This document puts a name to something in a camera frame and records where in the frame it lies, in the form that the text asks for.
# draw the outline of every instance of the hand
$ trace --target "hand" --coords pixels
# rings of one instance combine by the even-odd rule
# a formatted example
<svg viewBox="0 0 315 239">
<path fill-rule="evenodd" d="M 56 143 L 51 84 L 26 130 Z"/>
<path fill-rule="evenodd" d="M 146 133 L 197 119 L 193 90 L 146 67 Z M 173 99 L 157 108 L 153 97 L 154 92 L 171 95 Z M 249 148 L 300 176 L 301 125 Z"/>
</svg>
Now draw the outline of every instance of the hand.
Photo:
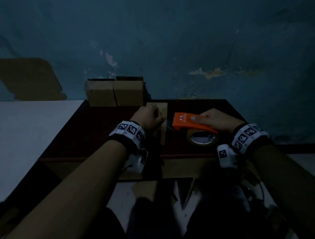
<svg viewBox="0 0 315 239">
<path fill-rule="evenodd" d="M 233 133 L 237 126 L 245 123 L 214 108 L 200 115 L 206 117 L 192 116 L 191 121 L 197 124 L 208 125 L 215 130 L 228 131 L 230 133 Z"/>
<path fill-rule="evenodd" d="M 158 107 L 147 105 L 141 106 L 130 120 L 137 122 L 144 131 L 154 131 L 164 122 L 165 118 L 162 117 Z"/>
</svg>

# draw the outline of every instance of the open cardboard box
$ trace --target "open cardboard box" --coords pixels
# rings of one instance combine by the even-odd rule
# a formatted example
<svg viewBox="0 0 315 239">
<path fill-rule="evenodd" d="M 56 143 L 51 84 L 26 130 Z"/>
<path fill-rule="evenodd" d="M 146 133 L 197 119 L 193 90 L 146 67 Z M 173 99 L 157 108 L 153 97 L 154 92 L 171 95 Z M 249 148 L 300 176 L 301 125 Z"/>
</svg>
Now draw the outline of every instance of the open cardboard box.
<svg viewBox="0 0 315 239">
<path fill-rule="evenodd" d="M 88 79 L 84 90 L 91 107 L 143 106 L 143 77 Z"/>
</svg>

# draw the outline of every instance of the forearm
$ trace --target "forearm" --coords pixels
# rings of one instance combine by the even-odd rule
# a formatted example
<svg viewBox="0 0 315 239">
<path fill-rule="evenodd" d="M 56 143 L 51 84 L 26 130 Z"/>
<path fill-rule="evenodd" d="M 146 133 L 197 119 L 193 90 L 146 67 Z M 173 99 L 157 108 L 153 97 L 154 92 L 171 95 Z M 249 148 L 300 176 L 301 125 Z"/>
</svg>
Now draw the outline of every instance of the forearm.
<svg viewBox="0 0 315 239">
<path fill-rule="evenodd" d="M 127 152 L 108 141 L 62 181 L 9 234 L 11 238 L 80 238 L 109 201 Z"/>
<path fill-rule="evenodd" d="M 253 163 L 299 238 L 315 238 L 315 177 L 272 145 L 257 149 Z"/>
</svg>

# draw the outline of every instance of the orange tape dispenser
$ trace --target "orange tape dispenser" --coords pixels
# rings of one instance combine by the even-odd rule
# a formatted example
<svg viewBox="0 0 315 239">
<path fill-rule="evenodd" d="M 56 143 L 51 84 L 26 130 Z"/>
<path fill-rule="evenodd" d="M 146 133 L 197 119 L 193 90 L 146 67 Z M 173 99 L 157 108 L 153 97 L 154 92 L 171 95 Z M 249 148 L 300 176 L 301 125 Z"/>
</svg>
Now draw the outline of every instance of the orange tape dispenser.
<svg viewBox="0 0 315 239">
<path fill-rule="evenodd" d="M 175 113 L 172 124 L 173 128 L 175 130 L 187 128 L 187 140 L 197 146 L 208 146 L 217 142 L 218 132 L 209 126 L 192 122 L 190 120 L 192 116 L 197 116 L 197 114 Z"/>
</svg>

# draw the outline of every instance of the packing tape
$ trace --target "packing tape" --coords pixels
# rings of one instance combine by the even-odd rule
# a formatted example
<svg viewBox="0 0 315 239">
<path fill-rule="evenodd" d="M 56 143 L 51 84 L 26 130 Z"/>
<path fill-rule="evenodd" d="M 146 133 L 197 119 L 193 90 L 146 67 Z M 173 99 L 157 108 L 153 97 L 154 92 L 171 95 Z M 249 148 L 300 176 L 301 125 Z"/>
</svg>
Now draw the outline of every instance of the packing tape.
<svg viewBox="0 0 315 239">
<path fill-rule="evenodd" d="M 187 140 L 197 146 L 208 146 L 218 141 L 218 135 L 199 129 L 188 129 Z"/>
</svg>

